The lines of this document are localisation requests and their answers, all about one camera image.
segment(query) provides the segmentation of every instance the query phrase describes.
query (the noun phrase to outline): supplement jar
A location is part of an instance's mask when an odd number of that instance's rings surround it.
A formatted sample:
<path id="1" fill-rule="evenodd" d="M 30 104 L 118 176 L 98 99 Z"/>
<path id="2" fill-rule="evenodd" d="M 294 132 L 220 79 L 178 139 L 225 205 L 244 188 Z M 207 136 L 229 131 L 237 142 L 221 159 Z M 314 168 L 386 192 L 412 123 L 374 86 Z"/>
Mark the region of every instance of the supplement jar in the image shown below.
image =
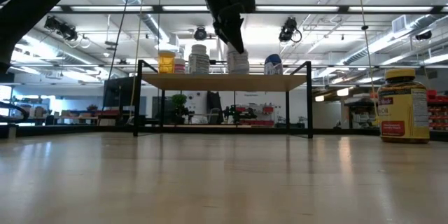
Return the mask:
<path id="1" fill-rule="evenodd" d="M 378 89 L 381 139 L 385 142 L 429 142 L 426 87 L 414 79 L 414 69 L 389 70 L 386 84 Z"/>

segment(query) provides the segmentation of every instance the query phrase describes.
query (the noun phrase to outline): wooden surface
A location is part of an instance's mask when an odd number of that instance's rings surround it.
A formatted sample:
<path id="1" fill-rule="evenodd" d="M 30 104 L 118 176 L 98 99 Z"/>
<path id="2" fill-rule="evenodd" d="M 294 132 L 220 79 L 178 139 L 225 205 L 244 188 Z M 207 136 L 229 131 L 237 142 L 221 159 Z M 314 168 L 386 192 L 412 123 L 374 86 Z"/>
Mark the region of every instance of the wooden surface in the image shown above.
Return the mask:
<path id="1" fill-rule="evenodd" d="M 161 90 L 285 92 L 307 81 L 303 75 L 144 74 L 143 80 Z"/>
<path id="2" fill-rule="evenodd" d="M 91 133 L 0 143 L 0 223 L 446 223 L 448 144 Z"/>

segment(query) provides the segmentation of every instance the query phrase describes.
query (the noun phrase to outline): store shelf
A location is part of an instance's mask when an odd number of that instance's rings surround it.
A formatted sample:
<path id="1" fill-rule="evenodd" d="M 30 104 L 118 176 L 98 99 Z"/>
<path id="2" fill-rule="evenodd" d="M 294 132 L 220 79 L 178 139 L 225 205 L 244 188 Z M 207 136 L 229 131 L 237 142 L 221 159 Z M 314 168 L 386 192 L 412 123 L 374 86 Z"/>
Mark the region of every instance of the store shelf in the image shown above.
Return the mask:
<path id="1" fill-rule="evenodd" d="M 261 91 L 285 92 L 307 81 L 299 75 L 238 75 L 238 74 L 143 74 L 142 79 L 161 90 L 194 91 Z"/>

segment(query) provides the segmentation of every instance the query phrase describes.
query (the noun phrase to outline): metal table frame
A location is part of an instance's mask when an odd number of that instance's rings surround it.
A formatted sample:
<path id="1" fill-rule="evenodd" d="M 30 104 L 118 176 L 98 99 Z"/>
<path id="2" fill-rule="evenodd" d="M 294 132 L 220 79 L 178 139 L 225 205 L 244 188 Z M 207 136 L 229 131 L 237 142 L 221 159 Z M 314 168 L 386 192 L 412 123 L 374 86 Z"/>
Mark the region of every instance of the metal table frame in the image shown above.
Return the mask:
<path id="1" fill-rule="evenodd" d="M 158 74 L 157 69 L 155 69 L 153 66 L 145 62 L 144 60 L 140 59 L 138 61 L 137 66 L 137 76 L 136 76 L 136 88 L 134 91 L 134 99 L 135 106 L 134 106 L 134 130 L 133 135 L 134 137 L 137 137 L 139 135 L 139 129 L 140 129 L 140 96 L 141 96 L 141 81 L 143 76 L 143 68 L 148 67 L 153 72 Z M 296 68 L 291 75 L 295 75 L 299 70 L 306 68 L 307 70 L 307 117 L 308 117 L 308 127 L 306 130 L 306 135 L 308 139 L 313 138 L 313 94 L 312 94 L 312 64 L 310 61 L 306 61 L 302 65 L 300 65 L 298 68 Z M 290 99 L 289 99 L 289 91 L 286 91 L 286 133 L 291 134 L 291 126 L 290 126 Z M 158 132 L 172 132 L 173 128 L 164 127 L 163 122 L 165 119 L 165 90 L 162 90 L 162 97 L 160 102 L 161 108 L 160 108 L 160 119 L 159 119 L 159 126 L 157 127 Z M 254 132 L 266 132 L 266 130 L 276 130 L 276 129 L 250 129 Z"/>

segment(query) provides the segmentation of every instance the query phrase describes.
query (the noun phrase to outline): fluorescent light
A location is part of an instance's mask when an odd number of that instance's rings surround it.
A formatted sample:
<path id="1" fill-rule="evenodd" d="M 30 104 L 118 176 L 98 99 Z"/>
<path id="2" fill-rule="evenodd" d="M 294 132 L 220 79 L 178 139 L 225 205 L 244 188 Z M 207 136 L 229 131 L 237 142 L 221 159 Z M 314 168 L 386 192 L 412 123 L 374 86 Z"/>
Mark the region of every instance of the fluorescent light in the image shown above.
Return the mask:
<path id="1" fill-rule="evenodd" d="M 402 60 L 402 59 L 404 59 L 404 58 L 405 58 L 405 56 L 397 56 L 397 57 L 393 57 L 392 59 L 388 59 L 388 60 L 386 60 L 385 62 L 381 63 L 381 65 L 392 64 L 392 63 L 398 62 L 398 61 L 400 61 L 400 60 Z"/>
<path id="2" fill-rule="evenodd" d="M 440 55 L 440 56 L 434 56 L 434 57 L 431 57 L 429 59 L 425 59 L 425 62 L 424 63 L 421 62 L 420 65 L 423 65 L 423 64 L 434 64 L 434 63 L 445 61 L 445 60 L 448 60 L 448 54 Z"/>
<path id="3" fill-rule="evenodd" d="M 316 102 L 323 102 L 325 100 L 325 97 L 323 95 L 318 96 L 316 98 L 314 98 L 316 100 Z"/>
<path id="4" fill-rule="evenodd" d="M 413 12 L 413 11 L 431 11 L 433 7 L 431 6 L 365 6 L 364 11 L 368 12 L 382 12 L 382 11 L 392 11 L 392 12 Z M 349 12 L 359 12 L 362 8 L 360 6 L 349 7 Z"/>
<path id="5" fill-rule="evenodd" d="M 208 11 L 207 6 L 162 6 L 164 11 Z"/>
<path id="6" fill-rule="evenodd" d="M 373 77 L 373 81 L 378 81 L 379 79 L 381 79 L 381 77 Z M 364 78 L 364 79 L 360 79 L 358 80 L 359 83 L 369 83 L 372 79 L 369 78 Z"/>
<path id="7" fill-rule="evenodd" d="M 337 92 L 337 96 L 347 96 L 349 95 L 349 89 L 348 88 L 344 88 L 343 90 L 338 90 Z"/>
<path id="8" fill-rule="evenodd" d="M 73 11 L 124 11 L 124 6 L 72 6 Z M 153 11 L 152 6 L 141 7 L 142 11 Z M 127 6 L 126 11 L 140 11 L 140 6 Z"/>
<path id="9" fill-rule="evenodd" d="M 256 6 L 257 11 L 298 11 L 298 12 L 333 12 L 337 6 Z"/>

